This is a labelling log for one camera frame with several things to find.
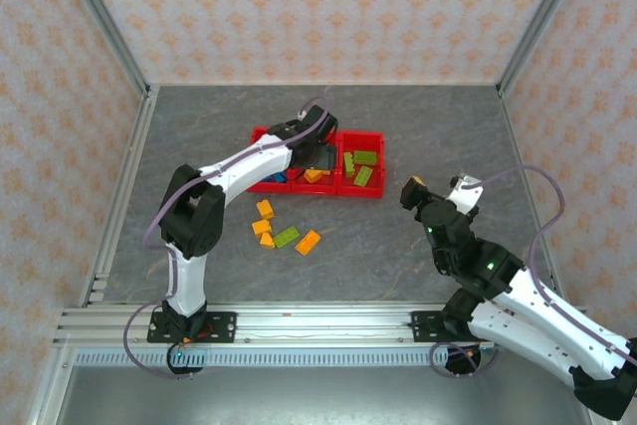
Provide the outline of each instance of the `lego brick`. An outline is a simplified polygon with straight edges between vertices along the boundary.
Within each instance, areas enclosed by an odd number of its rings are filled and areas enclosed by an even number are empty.
[[[322,170],[320,169],[308,169],[303,173],[304,178],[308,183],[316,183],[322,178]]]
[[[354,169],[354,158],[351,153],[346,153],[343,156],[343,168],[345,168],[346,178],[351,178],[354,175],[356,170]]]
[[[295,249],[299,251],[301,254],[303,254],[304,256],[307,256],[312,251],[312,249],[315,248],[315,246],[319,243],[319,241],[320,241],[320,234],[314,230],[311,230],[299,242],[299,244],[296,246]]]
[[[286,229],[283,233],[279,233],[277,236],[275,236],[275,244],[278,248],[283,248],[297,239],[299,236],[301,235],[299,234],[297,228],[292,226]]]
[[[267,219],[262,219],[261,221],[252,223],[252,230],[255,232],[255,236],[261,239],[262,234],[272,233],[272,226],[270,226],[270,221],[268,221]]]
[[[355,151],[354,164],[366,164],[375,166],[378,162],[378,154],[374,151]]]
[[[270,201],[264,199],[257,203],[257,209],[259,210],[259,214],[261,215],[261,219],[272,219],[275,217],[275,211],[272,209],[270,205]]]
[[[264,249],[275,249],[275,240],[272,239],[270,233],[263,233],[261,235],[261,247]]]
[[[358,174],[356,175],[356,179],[354,179],[354,184],[361,187],[367,186],[367,181],[369,181],[372,172],[373,169],[371,169],[370,167],[361,166],[358,170]]]

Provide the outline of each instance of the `orange block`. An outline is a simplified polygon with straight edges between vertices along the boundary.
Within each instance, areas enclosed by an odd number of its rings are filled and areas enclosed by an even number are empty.
[[[272,226],[270,226],[270,221],[268,221],[267,219],[262,219],[261,221],[252,223],[252,230],[255,232],[255,236],[261,239],[261,236],[264,233],[272,233]]]
[[[275,217],[275,210],[272,209],[272,205],[270,201],[264,199],[257,203],[257,209],[259,210],[259,214],[261,215],[261,219],[272,219]]]
[[[272,239],[270,233],[263,233],[261,235],[261,247],[265,249],[275,249],[275,240]]]
[[[316,231],[309,231],[295,249],[304,256],[307,256],[310,251],[315,248],[319,241],[320,235]]]
[[[316,183],[322,178],[323,172],[320,169],[308,169],[303,176],[308,183]]]

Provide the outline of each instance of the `wall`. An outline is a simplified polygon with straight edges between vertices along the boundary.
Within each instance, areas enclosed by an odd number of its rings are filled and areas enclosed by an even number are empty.
[[[106,0],[152,83],[493,85],[539,0]]]
[[[82,0],[1,0],[0,18],[0,421],[25,423],[138,96]]]
[[[567,212],[549,234],[569,297],[637,335],[637,0],[564,0],[506,97],[524,161]],[[540,216],[554,193],[531,177]]]

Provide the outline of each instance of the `purple cable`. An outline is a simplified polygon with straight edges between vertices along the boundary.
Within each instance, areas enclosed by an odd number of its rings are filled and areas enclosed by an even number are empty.
[[[446,346],[446,347],[451,347],[454,348],[455,350],[457,350],[456,352],[451,352],[448,355],[458,355],[460,353],[462,353],[465,358],[467,358],[467,360],[469,360],[469,363],[471,363],[471,366],[474,367],[474,371],[472,373],[468,373],[468,374],[455,374],[455,373],[445,373],[443,372],[438,365],[436,365],[434,363],[434,352],[440,348],[441,346]],[[438,375],[445,377],[445,378],[472,378],[475,377],[476,375],[479,374],[483,374],[485,373],[487,370],[489,370],[491,367],[494,366],[494,363],[496,362],[496,359],[498,358],[498,354],[500,353],[499,350],[496,349],[496,353],[494,353],[493,358],[489,361],[489,363],[487,365],[485,365],[483,368],[481,368],[480,370],[478,370],[478,365],[476,365],[476,361],[472,358],[471,355],[469,355],[469,352],[467,352],[467,350],[465,350],[464,348],[462,348],[460,345],[453,343],[453,342],[436,342],[430,349],[429,349],[429,364],[431,365],[431,368],[434,372],[436,372]]]
[[[566,204],[566,201],[564,200],[564,193],[561,191],[561,188],[557,184],[557,181],[555,181],[555,179],[552,176],[550,176],[546,171],[544,171],[543,169],[537,166],[534,166],[532,164],[520,164],[511,168],[505,169],[504,171],[501,171],[500,173],[496,173],[490,178],[487,178],[484,181],[481,181],[479,183],[465,185],[462,187],[462,189],[479,188],[489,183],[492,183],[504,176],[507,176],[511,173],[514,173],[516,171],[520,171],[523,169],[528,169],[530,171],[535,171],[536,173],[541,174],[553,187],[553,189],[555,190],[555,193],[557,193],[557,198],[559,199],[559,210],[557,211],[557,214],[555,214],[555,216],[553,216],[546,224],[544,224],[541,228],[539,228],[539,231],[537,231],[537,233],[535,234],[535,236],[533,237],[531,241],[531,247],[529,249],[528,265],[529,265],[529,270],[531,271],[533,285],[537,289],[537,292],[546,301],[547,304],[553,307],[561,316],[563,316],[566,320],[568,320],[570,323],[572,323],[582,332],[588,334],[589,336],[597,340],[599,343],[601,343],[608,350],[615,352],[624,360],[637,366],[637,360],[635,360],[633,357],[631,357],[629,354],[627,354],[623,350],[616,348],[614,344],[610,343],[608,340],[606,340],[604,337],[596,333],[594,330],[591,330],[590,328],[585,326],[583,323],[581,323],[579,320],[571,316],[567,311],[565,311],[559,305],[555,304],[553,300],[550,298],[550,296],[544,290],[543,284],[539,281],[539,276],[537,275],[537,268],[535,267],[535,250],[537,249],[539,238],[561,217],[561,215],[564,213],[564,208]]]
[[[297,141],[299,139],[306,137],[310,133],[312,133],[325,120],[331,108],[331,103],[329,102],[329,99],[327,97],[319,96],[319,97],[314,97],[313,99],[308,100],[306,104],[303,106],[302,111],[305,111],[305,109],[310,104],[313,104],[316,101],[323,101],[324,103],[323,113],[320,116],[320,118],[315,123],[313,123],[313,125],[310,126],[308,129],[306,129],[305,131],[302,131],[299,134],[296,134],[295,136],[291,138],[282,139],[281,141],[276,141],[274,143],[269,143],[264,146],[257,146],[257,147],[248,149],[244,151],[242,154],[240,154],[239,156],[237,156],[236,158],[232,159],[231,161],[228,161],[227,164],[223,165],[218,170],[204,174],[203,176],[199,176],[198,178],[195,178],[192,181],[187,182],[186,184],[181,186],[179,189],[177,189],[177,191],[175,191],[173,195],[170,196],[170,198],[168,198],[168,200],[164,203],[164,205],[159,209],[159,212],[157,212],[155,217],[152,218],[152,221],[150,221],[150,225],[148,226],[148,229],[146,229],[146,232],[143,235],[142,245],[146,249],[164,250],[168,253],[168,256],[170,256],[170,266],[172,269],[172,288],[171,288],[171,291],[168,294],[166,294],[164,298],[158,301],[151,301],[149,303],[141,305],[134,313],[132,313],[130,318],[128,318],[126,326],[123,329],[122,340],[123,340],[124,351],[126,352],[126,355],[128,355],[128,358],[130,358],[130,360],[142,370],[145,370],[148,373],[151,373],[155,376],[162,377],[162,378],[179,379],[179,378],[185,378],[185,377],[189,377],[189,378],[193,377],[192,373],[182,373],[182,374],[175,375],[171,373],[162,372],[161,370],[156,370],[152,367],[148,367],[147,365],[144,365],[139,360],[137,360],[137,358],[132,354],[130,347],[128,346],[128,332],[130,331],[130,327],[132,326],[132,323],[135,320],[135,318],[139,316],[139,314],[141,314],[141,312],[145,310],[146,308],[149,308],[151,306],[158,306],[161,304],[161,301],[172,298],[177,291],[177,284],[178,284],[177,283],[178,281],[177,257],[175,256],[174,251],[170,249],[168,246],[166,246],[165,244],[150,244],[150,236],[159,225],[159,222],[163,219],[163,217],[166,215],[166,212],[170,209],[170,207],[172,207],[172,205],[177,201],[177,199],[193,186],[196,186],[199,183],[203,183],[204,181],[207,181],[211,178],[214,178],[215,176],[220,175],[221,173],[226,171],[228,168],[231,168],[238,162],[243,161],[244,159],[246,159],[249,156],[252,156],[255,153],[266,151],[272,148],[277,148],[279,146],[285,146],[286,144],[291,143],[292,141]]]

